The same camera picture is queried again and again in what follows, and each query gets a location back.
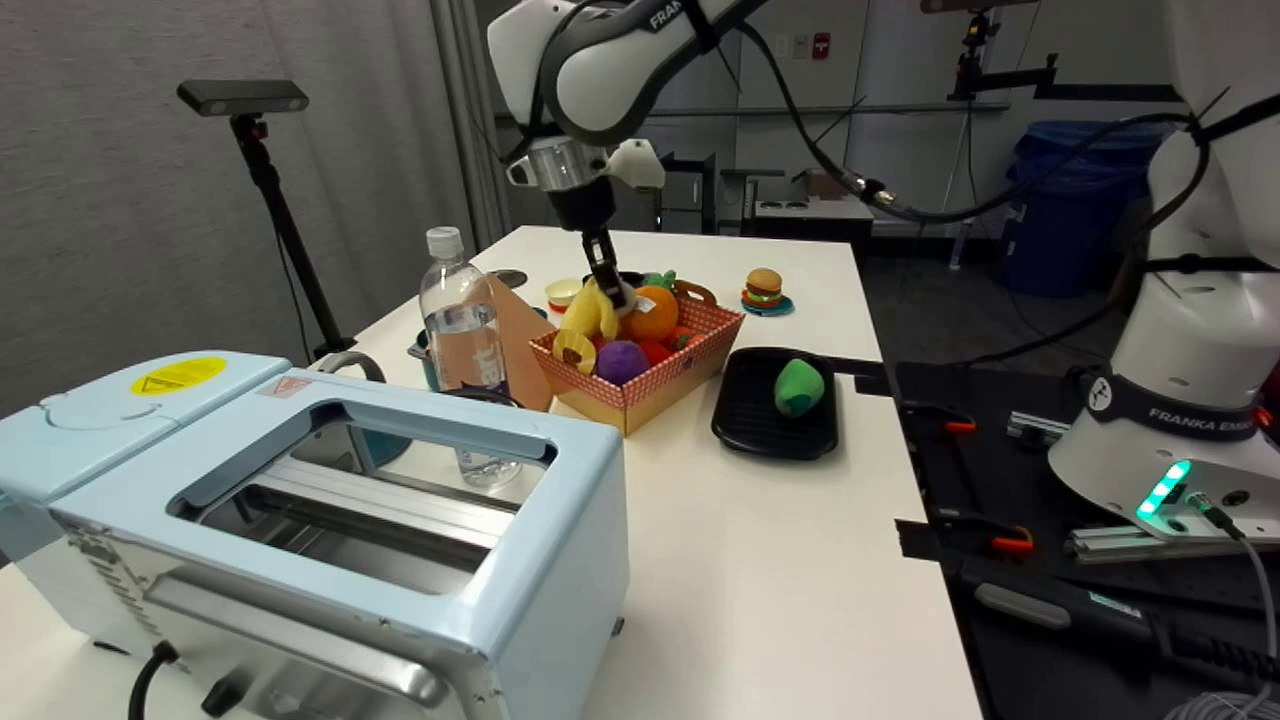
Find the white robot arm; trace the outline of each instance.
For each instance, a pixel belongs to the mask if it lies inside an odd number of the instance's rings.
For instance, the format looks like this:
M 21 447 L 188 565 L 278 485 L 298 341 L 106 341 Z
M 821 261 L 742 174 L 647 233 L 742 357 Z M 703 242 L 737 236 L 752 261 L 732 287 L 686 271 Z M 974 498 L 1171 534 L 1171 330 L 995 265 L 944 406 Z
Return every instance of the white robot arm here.
M 1220 534 L 1191 498 L 1228 502 L 1238 533 L 1280 538 L 1280 451 L 1250 399 L 1280 361 L 1280 2 L 1168 0 L 1171 76 L 1203 113 L 1152 160 L 1152 200 L 1195 191 L 1152 233 L 1152 261 L 1260 261 L 1148 271 L 1088 412 L 1050 447 L 1085 498 L 1161 534 Z
M 496 83 L 518 128 L 582 145 L 637 134 L 660 89 L 763 0 L 518 0 L 487 24 Z
M 487 24 L 496 83 L 529 140 L 529 156 L 509 163 L 509 179 L 547 191 L 560 222 L 582 236 L 593 274 L 620 313 L 630 313 L 630 292 L 611 267 L 609 174 L 630 186 L 664 179 L 654 153 L 645 140 L 623 140 L 637 134 L 660 89 L 760 2 L 518 0 Z

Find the banana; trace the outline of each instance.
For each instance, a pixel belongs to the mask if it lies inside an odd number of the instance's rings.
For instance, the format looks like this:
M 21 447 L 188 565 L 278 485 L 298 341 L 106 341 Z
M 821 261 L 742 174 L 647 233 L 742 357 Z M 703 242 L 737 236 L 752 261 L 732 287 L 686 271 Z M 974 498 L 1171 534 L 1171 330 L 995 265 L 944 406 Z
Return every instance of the banana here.
M 580 371 L 593 371 L 593 366 L 596 366 L 596 344 L 593 344 L 582 330 L 575 330 L 575 329 L 560 329 L 560 330 L 551 335 L 551 357 L 557 357 L 560 365 L 580 366 Z
M 598 282 L 593 282 L 593 294 L 596 294 L 596 313 L 598 313 L 598 322 L 596 330 L 603 341 L 615 341 L 623 330 L 623 321 L 615 314 L 611 299 L 598 292 Z
M 598 329 L 598 303 L 596 303 L 596 292 L 593 292 L 593 287 L 596 287 L 596 282 L 582 282 L 582 287 L 572 294 L 560 329 L 580 330 L 580 335 L 596 335 L 596 329 Z
M 582 335 L 603 335 L 615 341 L 623 329 L 598 282 L 582 278 L 582 287 L 572 294 L 560 329 L 582 330 Z

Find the orange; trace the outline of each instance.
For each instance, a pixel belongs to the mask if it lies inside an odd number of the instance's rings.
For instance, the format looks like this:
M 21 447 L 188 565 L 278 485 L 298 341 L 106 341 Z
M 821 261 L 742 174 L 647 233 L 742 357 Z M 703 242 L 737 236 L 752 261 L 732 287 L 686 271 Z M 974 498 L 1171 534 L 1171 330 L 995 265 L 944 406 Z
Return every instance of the orange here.
M 677 292 L 660 287 L 660 282 L 641 282 L 641 313 L 623 314 L 623 335 L 630 341 L 647 341 L 647 344 L 664 344 L 671 341 L 677 322 L 680 322 L 680 299 Z

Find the yellow label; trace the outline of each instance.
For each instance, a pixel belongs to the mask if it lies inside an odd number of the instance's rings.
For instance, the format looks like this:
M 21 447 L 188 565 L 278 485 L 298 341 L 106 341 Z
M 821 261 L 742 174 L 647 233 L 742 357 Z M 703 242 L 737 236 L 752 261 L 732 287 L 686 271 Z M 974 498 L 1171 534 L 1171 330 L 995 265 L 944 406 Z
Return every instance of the yellow label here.
M 176 393 L 210 384 L 219 371 L 227 371 L 224 357 L 171 361 L 133 379 L 133 395 L 176 395 Z

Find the water bottle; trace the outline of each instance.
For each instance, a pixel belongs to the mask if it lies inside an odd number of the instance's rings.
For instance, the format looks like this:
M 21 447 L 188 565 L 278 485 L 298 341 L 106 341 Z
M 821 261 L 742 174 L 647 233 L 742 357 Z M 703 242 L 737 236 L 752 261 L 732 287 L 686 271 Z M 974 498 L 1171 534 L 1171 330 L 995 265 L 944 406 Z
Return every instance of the water bottle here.
M 427 274 L 419 282 L 425 366 L 444 395 L 513 402 L 502 344 L 482 287 L 482 271 L 466 265 L 459 226 L 427 226 Z M 454 451 L 473 486 L 493 486 L 515 463 L 482 451 Z

